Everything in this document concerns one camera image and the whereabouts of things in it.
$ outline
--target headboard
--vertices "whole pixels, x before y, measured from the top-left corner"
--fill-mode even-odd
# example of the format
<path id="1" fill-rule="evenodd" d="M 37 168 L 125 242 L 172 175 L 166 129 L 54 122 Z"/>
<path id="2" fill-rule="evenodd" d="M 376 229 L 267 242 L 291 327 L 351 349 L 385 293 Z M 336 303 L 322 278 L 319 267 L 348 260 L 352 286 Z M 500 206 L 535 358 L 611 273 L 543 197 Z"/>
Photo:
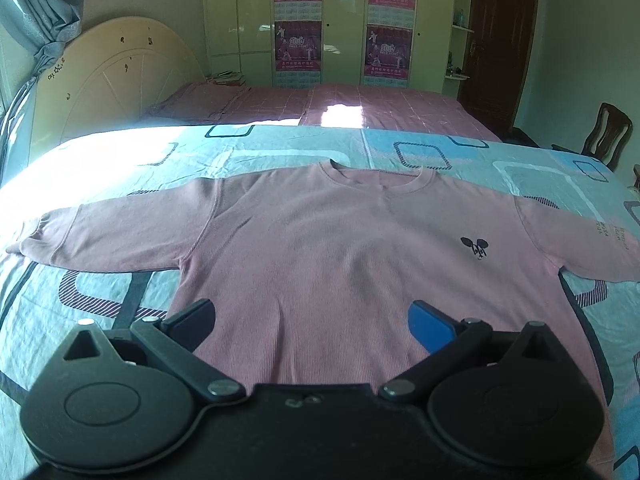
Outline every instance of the headboard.
<path id="1" fill-rule="evenodd" d="M 135 16 L 73 40 L 38 82 L 30 162 L 66 140 L 134 127 L 144 110 L 204 76 L 170 28 Z"/>

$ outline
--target stack of books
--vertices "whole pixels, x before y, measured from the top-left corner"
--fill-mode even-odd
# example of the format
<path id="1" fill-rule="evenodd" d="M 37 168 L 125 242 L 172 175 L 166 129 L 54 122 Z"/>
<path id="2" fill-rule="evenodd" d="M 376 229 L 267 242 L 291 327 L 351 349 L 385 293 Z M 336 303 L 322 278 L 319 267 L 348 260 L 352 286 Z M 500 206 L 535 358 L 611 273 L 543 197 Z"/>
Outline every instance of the stack of books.
<path id="1" fill-rule="evenodd" d="M 208 81 L 216 85 L 244 86 L 245 77 L 240 72 L 232 72 L 229 70 L 209 77 Z"/>

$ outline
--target chair backrest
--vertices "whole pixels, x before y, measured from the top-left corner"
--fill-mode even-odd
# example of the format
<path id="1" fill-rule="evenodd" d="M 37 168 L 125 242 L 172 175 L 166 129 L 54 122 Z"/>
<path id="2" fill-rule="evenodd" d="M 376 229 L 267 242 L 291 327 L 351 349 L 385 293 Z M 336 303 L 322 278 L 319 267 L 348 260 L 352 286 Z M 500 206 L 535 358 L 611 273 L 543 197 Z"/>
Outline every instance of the chair backrest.
<path id="1" fill-rule="evenodd" d="M 603 131 L 602 123 L 605 112 L 607 113 L 607 123 Z M 633 129 L 634 125 L 625 113 L 622 113 L 614 105 L 602 103 L 596 125 L 584 142 L 582 154 L 593 156 L 604 162 L 607 153 L 613 150 L 611 159 L 607 164 L 607 167 L 613 171 L 618 165 L 620 153 L 622 153 L 622 149 L 628 142 L 629 137 L 631 137 Z"/>

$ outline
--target embroidered logo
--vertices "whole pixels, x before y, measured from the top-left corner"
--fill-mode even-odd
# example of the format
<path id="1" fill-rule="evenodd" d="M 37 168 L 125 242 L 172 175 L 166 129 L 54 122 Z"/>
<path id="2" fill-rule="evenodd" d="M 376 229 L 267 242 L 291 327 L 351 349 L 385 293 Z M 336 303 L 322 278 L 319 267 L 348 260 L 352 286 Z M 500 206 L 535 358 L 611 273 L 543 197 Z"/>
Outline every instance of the embroidered logo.
<path id="1" fill-rule="evenodd" d="M 486 248 L 489 246 L 489 243 L 486 240 L 482 240 L 482 238 L 478 238 L 476 243 L 473 243 L 469 238 L 462 237 L 460 241 L 465 244 L 467 247 L 471 248 L 476 256 L 478 256 L 478 260 L 482 260 L 486 256 Z"/>

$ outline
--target curtain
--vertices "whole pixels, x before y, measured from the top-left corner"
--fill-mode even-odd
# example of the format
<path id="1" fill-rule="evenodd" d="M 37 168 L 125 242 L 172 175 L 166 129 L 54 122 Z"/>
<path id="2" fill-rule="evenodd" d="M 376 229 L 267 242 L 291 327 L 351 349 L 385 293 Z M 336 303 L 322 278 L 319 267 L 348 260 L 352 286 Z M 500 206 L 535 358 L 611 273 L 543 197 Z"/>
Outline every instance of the curtain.
<path id="1" fill-rule="evenodd" d="M 54 65 L 81 31 L 84 0 L 0 0 L 0 23 L 33 54 L 30 78 L 18 90 L 0 129 L 0 186 L 28 160 L 38 77 Z"/>

